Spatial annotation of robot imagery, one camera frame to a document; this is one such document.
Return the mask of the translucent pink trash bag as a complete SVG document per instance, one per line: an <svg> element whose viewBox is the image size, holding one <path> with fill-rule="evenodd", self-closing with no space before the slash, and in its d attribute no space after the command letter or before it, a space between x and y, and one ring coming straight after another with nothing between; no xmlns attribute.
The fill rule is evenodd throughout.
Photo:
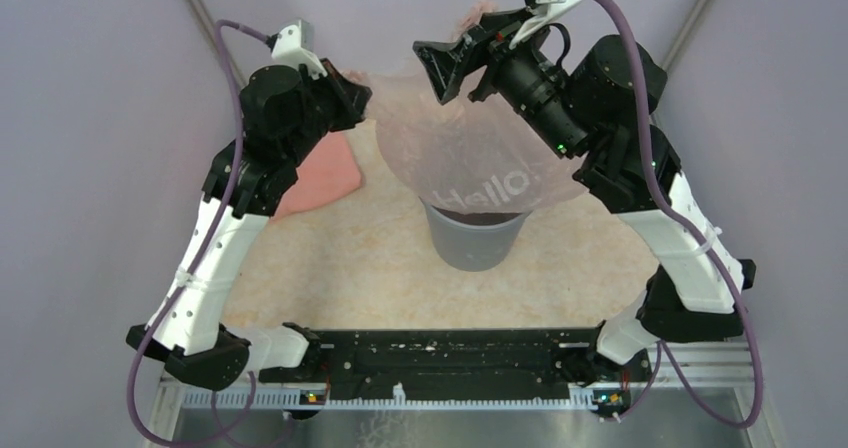
<svg viewBox="0 0 848 448"><path fill-rule="evenodd" d="M473 103L460 94L438 103L415 57L392 74L347 70L367 86L367 117L391 172L423 202L462 215L524 213L585 193L573 180L580 158L558 158L499 96Z"/></svg>

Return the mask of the grey plastic trash bin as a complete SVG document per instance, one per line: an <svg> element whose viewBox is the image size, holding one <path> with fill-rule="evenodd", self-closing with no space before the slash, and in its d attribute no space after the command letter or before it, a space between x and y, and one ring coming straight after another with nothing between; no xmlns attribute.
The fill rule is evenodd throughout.
<svg viewBox="0 0 848 448"><path fill-rule="evenodd" d="M431 243L449 266L482 272L501 264L510 254L532 211L459 213L420 199Z"/></svg>

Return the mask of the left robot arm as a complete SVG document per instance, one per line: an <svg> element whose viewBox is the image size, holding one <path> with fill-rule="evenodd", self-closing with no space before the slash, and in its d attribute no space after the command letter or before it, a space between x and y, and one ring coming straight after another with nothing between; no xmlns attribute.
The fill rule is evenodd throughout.
<svg viewBox="0 0 848 448"><path fill-rule="evenodd" d="M202 187L195 232L166 299L133 326L127 343L163 363L175 379L220 391L240 377L308 381L319 372L320 341L286 322L227 328L221 318L240 268L298 167L328 134L362 122L371 90L327 66L257 70L238 95L241 130L213 159Z"/></svg>

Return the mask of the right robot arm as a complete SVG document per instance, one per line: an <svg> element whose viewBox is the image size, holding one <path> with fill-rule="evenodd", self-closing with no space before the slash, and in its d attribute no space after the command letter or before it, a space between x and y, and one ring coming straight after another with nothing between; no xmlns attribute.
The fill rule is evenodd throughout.
<svg viewBox="0 0 848 448"><path fill-rule="evenodd" d="M612 380L658 343L741 335L755 263L737 259L694 199L675 149L650 117L667 75L622 16L576 69L541 53L545 31L525 35L525 10L488 13L453 42L416 41L440 103L480 74L469 99L501 97L561 158L580 158L574 179L645 242L658 262L637 300L604 321L586 353L589 372Z"/></svg>

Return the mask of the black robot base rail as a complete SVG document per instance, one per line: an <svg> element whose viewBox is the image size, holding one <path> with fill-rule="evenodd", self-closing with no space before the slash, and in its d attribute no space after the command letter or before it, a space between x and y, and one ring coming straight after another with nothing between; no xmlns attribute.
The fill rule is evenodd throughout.
<svg viewBox="0 0 848 448"><path fill-rule="evenodd" d="M650 375L646 351L618 365L595 352L595 328L311 330L295 368L263 369L263 384L317 383L333 401L565 400L579 388L632 387Z"/></svg>

